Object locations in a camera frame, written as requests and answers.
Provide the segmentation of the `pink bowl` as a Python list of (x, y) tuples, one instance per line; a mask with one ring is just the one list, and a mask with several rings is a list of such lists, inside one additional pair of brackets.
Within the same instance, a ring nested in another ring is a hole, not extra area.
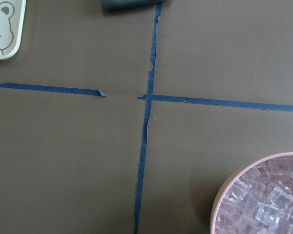
[(219, 207), (220, 204), (225, 196), (225, 194), (227, 193), (227, 191), (229, 190), (229, 188), (233, 185), (233, 183), (246, 171), (248, 171), (250, 168), (256, 166), (259, 163), (262, 162), (266, 162), (268, 160), (271, 160), (273, 158), (279, 158), (279, 157), (289, 157), (293, 160), (293, 152), (286, 152), (286, 153), (279, 153), (279, 154), (275, 154), (275, 155), (271, 155), (271, 156), (267, 156), (264, 158), (261, 158), (257, 161), (254, 161), (252, 163), (246, 164), (244, 166), (242, 166), (241, 168), (237, 169), (236, 171), (234, 171), (222, 184), (222, 186), (220, 187), (213, 206), (212, 206), (212, 210), (211, 210), (211, 215), (210, 215), (210, 225), (209, 225), (209, 233), (210, 234), (215, 234), (215, 223), (216, 223), (216, 218), (217, 218), (217, 214), (219, 211)]

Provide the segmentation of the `grey folded cloth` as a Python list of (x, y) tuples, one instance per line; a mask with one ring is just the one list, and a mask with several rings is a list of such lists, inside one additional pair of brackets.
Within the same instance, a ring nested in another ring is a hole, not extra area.
[(162, 0), (103, 0), (103, 9), (107, 11), (122, 10), (163, 2)]

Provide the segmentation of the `cream bear tray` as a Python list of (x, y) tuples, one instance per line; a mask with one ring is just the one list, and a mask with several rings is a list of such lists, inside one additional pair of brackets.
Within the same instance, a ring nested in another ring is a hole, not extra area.
[(0, 60), (11, 58), (19, 49), (26, 0), (0, 0)]

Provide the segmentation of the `clear ice cubes pile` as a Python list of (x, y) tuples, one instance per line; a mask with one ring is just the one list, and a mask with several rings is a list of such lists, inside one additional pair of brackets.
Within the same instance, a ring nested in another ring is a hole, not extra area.
[(243, 173), (225, 194), (216, 234), (293, 234), (293, 160), (273, 158)]

